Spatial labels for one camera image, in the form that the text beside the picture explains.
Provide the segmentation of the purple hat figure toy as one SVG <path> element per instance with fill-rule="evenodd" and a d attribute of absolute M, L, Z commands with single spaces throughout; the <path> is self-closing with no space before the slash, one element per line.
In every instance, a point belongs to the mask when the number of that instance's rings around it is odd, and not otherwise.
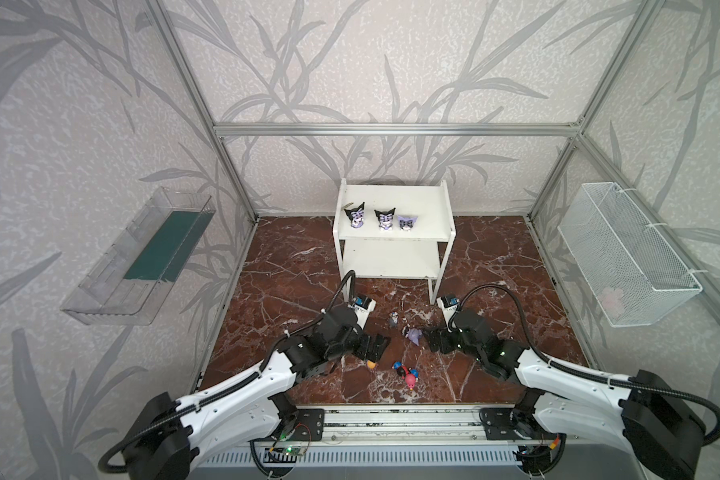
<path fill-rule="evenodd" d="M 402 330 L 402 334 L 406 339 L 408 339 L 414 345 L 416 345 L 416 346 L 421 345 L 421 339 L 423 337 L 423 331 L 421 329 L 406 326 Z"/>

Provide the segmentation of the black purple figure toy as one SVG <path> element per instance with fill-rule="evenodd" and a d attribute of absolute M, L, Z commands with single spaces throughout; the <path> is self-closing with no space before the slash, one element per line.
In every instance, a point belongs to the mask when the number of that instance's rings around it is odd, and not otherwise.
<path fill-rule="evenodd" d="M 395 212 L 395 208 L 374 211 L 380 230 L 389 231 L 393 228 Z"/>
<path fill-rule="evenodd" d="M 347 216 L 350 227 L 352 229 L 359 229 L 361 228 L 365 221 L 364 221 L 364 215 L 365 215 L 365 203 L 359 203 L 355 205 L 354 203 L 347 204 L 344 208 L 344 213 Z"/>

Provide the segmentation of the pink red blue toy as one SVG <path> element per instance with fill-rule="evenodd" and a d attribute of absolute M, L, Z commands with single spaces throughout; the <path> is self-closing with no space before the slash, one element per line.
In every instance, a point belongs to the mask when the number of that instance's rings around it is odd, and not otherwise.
<path fill-rule="evenodd" d="M 418 382 L 418 371 L 415 368 L 401 366 L 398 368 L 398 372 L 401 374 L 408 389 L 414 390 Z"/>

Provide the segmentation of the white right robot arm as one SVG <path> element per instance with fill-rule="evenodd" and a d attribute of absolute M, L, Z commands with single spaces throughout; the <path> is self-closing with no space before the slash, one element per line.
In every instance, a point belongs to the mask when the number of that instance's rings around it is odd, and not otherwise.
<path fill-rule="evenodd" d="M 437 299 L 444 324 L 424 336 L 435 353 L 460 352 L 487 375 L 520 385 L 509 424 L 523 438 L 579 436 L 633 455 L 662 479 L 692 479 L 701 450 L 720 439 L 720 407 L 671 388 L 660 376 L 634 376 L 576 365 L 543 353 L 528 339 L 500 338 L 463 298 Z"/>

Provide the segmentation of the purple winged figure toy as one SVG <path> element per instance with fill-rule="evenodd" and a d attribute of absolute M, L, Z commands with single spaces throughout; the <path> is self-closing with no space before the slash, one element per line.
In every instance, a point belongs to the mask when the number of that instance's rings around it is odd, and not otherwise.
<path fill-rule="evenodd" d="M 398 215 L 397 221 L 401 231 L 411 231 L 418 220 L 417 216 Z"/>

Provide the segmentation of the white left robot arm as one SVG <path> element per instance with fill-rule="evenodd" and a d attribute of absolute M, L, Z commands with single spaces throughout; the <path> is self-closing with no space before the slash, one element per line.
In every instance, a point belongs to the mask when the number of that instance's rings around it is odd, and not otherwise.
<path fill-rule="evenodd" d="M 278 338 L 252 367 L 178 399 L 153 397 L 125 437 L 100 457 L 98 470 L 131 479 L 186 479 L 230 447 L 290 434 L 298 419 L 287 396 L 291 388 L 328 375 L 347 355 L 376 362 L 389 344 L 365 332 L 375 302 L 357 294 L 355 283 L 350 270 L 314 320 Z"/>

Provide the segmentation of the grey blue penguin toy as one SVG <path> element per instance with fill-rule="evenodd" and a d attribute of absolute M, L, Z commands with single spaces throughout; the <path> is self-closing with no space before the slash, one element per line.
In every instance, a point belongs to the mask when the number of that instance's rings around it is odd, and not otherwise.
<path fill-rule="evenodd" d="M 387 326 L 390 329 L 397 329 L 398 328 L 398 313 L 392 312 L 387 319 Z"/>

